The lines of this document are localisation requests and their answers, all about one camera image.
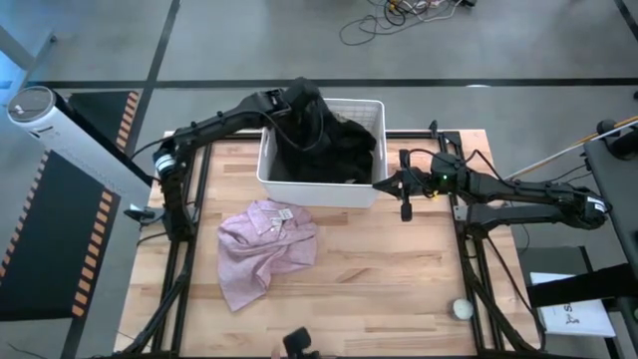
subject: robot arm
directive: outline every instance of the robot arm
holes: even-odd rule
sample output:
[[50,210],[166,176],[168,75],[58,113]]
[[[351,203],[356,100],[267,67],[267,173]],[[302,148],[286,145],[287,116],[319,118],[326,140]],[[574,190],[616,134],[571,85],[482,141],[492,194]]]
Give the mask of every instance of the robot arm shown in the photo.
[[[186,200],[183,197],[184,178],[196,151],[214,141],[223,139],[243,129],[263,127],[279,128],[280,125],[295,122],[297,126],[306,126],[301,114],[312,102],[321,101],[319,90],[304,78],[296,79],[286,91],[281,89],[252,94],[239,105],[225,113],[218,112],[215,117],[187,128],[177,129],[164,139],[153,154],[159,185],[164,198],[164,214],[161,218],[170,241],[191,241],[195,234],[193,218],[188,214]],[[192,268],[184,264],[170,291],[159,304],[158,310],[120,357],[140,354],[165,319],[171,305],[187,285]]]
[[[410,195],[457,194],[469,206],[455,208],[455,217],[463,222],[466,234],[485,238],[501,224],[562,222],[583,229],[595,229],[605,222],[609,204],[587,187],[562,182],[525,182],[496,179],[466,166],[461,158],[435,154],[429,173],[410,167],[410,152],[400,150],[401,169],[389,179],[373,184],[403,201],[403,221],[412,219]],[[519,207],[495,208],[493,200],[534,203]]]

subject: wooden tabletop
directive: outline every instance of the wooden tabletop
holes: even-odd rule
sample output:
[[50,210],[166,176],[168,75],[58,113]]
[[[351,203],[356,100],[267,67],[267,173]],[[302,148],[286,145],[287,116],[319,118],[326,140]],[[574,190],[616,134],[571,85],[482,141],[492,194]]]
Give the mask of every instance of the wooden tabletop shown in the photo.
[[[491,159],[484,131],[461,134],[466,154],[479,149]],[[388,140],[390,174],[399,167],[399,149],[413,148],[436,152],[438,145],[432,140]],[[257,141],[220,141],[213,146],[181,356],[268,356],[283,336],[300,326],[308,328],[312,348],[323,355],[476,354],[470,323],[449,314],[451,302],[466,294],[450,205],[444,195],[414,197],[410,222],[401,222],[401,203],[385,193],[369,209],[308,207],[320,227],[316,264],[273,276],[265,296],[231,313],[218,284],[216,231],[252,201],[267,198],[255,175],[258,151]],[[412,165],[428,171],[430,160],[427,155],[413,154]],[[470,167],[489,172],[479,157]],[[150,205],[161,205],[156,185]],[[162,231],[157,224],[142,236]],[[509,228],[495,229],[491,238],[524,292]],[[139,247],[116,350],[130,344],[128,336],[137,335],[157,309],[168,247],[165,236]],[[531,316],[492,249],[486,245],[485,250],[496,303],[521,335],[537,346]],[[169,345],[173,321],[171,316],[164,346]],[[484,312],[481,321],[489,344]]]

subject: concrete floor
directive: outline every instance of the concrete floor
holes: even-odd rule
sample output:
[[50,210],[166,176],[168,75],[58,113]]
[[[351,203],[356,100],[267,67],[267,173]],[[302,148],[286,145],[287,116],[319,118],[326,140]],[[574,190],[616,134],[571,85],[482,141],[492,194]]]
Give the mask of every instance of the concrete floor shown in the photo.
[[[26,46],[32,46],[44,26],[55,29],[60,41],[32,80],[145,80],[169,6],[170,0],[4,0],[0,24]],[[627,6],[638,14],[638,1],[627,0]],[[159,79],[638,77],[638,43],[614,0],[479,0],[474,10],[459,9],[451,20],[361,47],[343,46],[341,26],[370,11],[364,0],[181,0]],[[357,40],[357,34],[347,35]],[[12,80],[14,71],[0,54],[0,82]],[[155,90],[138,144],[234,107],[255,90]],[[504,175],[590,134],[602,119],[636,115],[635,90],[638,86],[322,89],[326,97],[383,101],[389,129],[423,129],[431,120],[446,129],[486,129],[496,167]],[[5,119],[0,134],[4,247],[43,149]],[[147,171],[152,168],[150,155],[137,158]],[[528,178],[555,177],[578,165],[578,154],[572,154]],[[581,183],[594,185],[592,179]],[[586,245],[596,268],[623,258],[609,227],[589,232],[561,225],[528,229],[532,247]],[[514,233],[517,245],[523,246],[520,229],[515,227]],[[117,328],[137,238],[135,224],[119,216],[78,357],[108,354],[116,335],[122,335]],[[0,357],[25,358],[8,349],[2,343],[6,341],[57,358],[68,325],[0,323]],[[606,357],[604,346],[591,350],[580,338],[557,337],[550,344],[556,353]]]

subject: laundry basket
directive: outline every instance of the laundry basket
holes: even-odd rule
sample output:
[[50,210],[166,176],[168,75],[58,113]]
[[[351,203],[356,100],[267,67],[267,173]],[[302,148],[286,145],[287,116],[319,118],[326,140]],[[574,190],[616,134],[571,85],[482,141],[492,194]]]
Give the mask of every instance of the laundry basket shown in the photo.
[[[388,177],[386,119],[383,103],[374,100],[325,99],[328,108],[363,126],[377,140],[372,164],[372,182]],[[257,164],[257,179],[271,199],[297,205],[367,208],[378,192],[371,184],[274,181],[270,170],[277,154],[274,130],[263,130]]]

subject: black and orange striped mat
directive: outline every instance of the black and orange striped mat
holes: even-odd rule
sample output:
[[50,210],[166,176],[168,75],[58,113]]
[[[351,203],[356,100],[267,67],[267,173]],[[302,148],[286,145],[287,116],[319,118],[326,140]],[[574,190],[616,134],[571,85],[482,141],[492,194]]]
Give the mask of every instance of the black and orange striped mat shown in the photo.
[[[74,94],[69,103],[124,151],[136,92]],[[0,321],[83,318],[120,198],[45,151],[0,264]]]

